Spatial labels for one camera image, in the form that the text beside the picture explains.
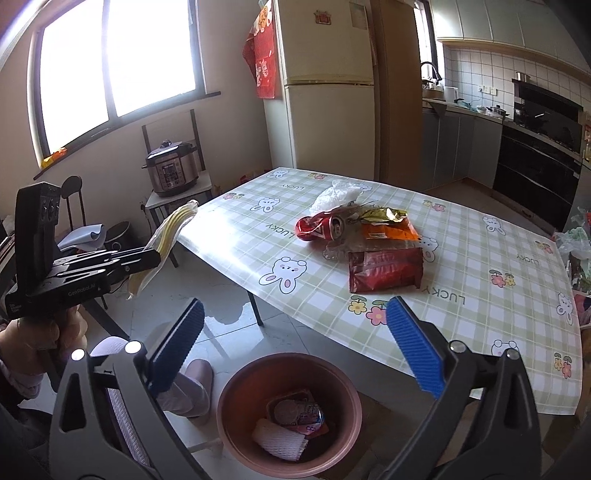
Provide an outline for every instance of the tile backsplash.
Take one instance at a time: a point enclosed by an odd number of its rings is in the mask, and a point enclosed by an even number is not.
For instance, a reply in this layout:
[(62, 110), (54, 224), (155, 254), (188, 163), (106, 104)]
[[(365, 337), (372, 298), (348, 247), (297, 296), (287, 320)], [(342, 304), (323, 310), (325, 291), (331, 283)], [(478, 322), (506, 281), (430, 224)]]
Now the tile backsplash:
[[(530, 82), (558, 93), (591, 112), (591, 86), (541, 63), (490, 51), (443, 48), (445, 85), (473, 105), (500, 105), (513, 118), (515, 91), (511, 79), (525, 72)], [(480, 85), (497, 89), (496, 96), (478, 91)]]

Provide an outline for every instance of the faucet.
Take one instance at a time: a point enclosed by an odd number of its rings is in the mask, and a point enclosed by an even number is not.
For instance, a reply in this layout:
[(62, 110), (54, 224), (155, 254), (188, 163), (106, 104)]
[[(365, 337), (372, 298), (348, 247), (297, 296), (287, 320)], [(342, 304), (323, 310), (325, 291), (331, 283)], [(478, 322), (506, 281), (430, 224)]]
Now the faucet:
[(437, 83), (441, 82), (443, 79), (441, 78), (441, 75), (439, 75), (439, 72), (437, 71), (433, 63), (431, 63), (430, 61), (421, 62), (421, 68), (423, 68), (423, 65), (425, 65), (426, 63), (429, 64), (433, 69), (433, 73), (435, 74), (435, 79), (437, 80)]

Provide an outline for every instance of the upper cabinet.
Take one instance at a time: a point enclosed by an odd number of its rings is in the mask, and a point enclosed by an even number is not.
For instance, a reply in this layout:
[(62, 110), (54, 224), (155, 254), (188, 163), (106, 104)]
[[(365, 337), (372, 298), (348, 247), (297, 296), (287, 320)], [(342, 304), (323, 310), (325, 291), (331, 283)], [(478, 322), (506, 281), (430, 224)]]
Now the upper cabinet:
[(464, 38), (492, 40), (484, 0), (456, 0)]
[(437, 38), (508, 44), (591, 72), (552, 10), (530, 0), (431, 0)]
[(456, 0), (431, 0), (437, 38), (463, 38)]
[(517, 16), (516, 0), (485, 0), (485, 7), (491, 21), (492, 38), (495, 41), (525, 46)]

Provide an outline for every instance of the red can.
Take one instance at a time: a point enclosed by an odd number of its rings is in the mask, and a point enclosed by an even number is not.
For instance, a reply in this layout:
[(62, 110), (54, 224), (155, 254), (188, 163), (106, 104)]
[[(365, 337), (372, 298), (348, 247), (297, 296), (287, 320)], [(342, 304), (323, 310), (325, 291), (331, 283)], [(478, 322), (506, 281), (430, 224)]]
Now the red can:
[(337, 240), (343, 235), (345, 222), (338, 215), (321, 212), (313, 217), (300, 218), (295, 225), (295, 234), (301, 240)]

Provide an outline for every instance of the plastic bag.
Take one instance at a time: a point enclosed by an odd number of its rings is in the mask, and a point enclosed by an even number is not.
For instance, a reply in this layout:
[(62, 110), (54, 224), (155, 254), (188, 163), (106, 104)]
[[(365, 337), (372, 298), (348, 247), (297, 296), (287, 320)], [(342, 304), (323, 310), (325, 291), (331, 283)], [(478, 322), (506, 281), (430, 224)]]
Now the plastic bag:
[(558, 253), (565, 265), (569, 259), (569, 253), (579, 260), (591, 259), (591, 244), (583, 227), (578, 226), (566, 233), (556, 233), (555, 237)]
[(160, 271), (164, 262), (168, 258), (168, 254), (176, 243), (181, 229), (187, 225), (197, 214), (199, 203), (196, 200), (190, 200), (185, 205), (177, 208), (170, 216), (168, 216), (162, 225), (158, 227), (148, 244), (144, 249), (154, 248), (160, 253), (160, 264), (152, 270), (134, 273), (129, 277), (129, 284), (127, 290), (129, 292), (128, 300), (139, 295), (146, 285), (154, 278), (156, 273)]
[(312, 206), (310, 207), (310, 216), (320, 212), (329, 212), (337, 207), (348, 205), (357, 201), (362, 193), (359, 186), (355, 186), (346, 180), (333, 180), (333, 186), (323, 191)]

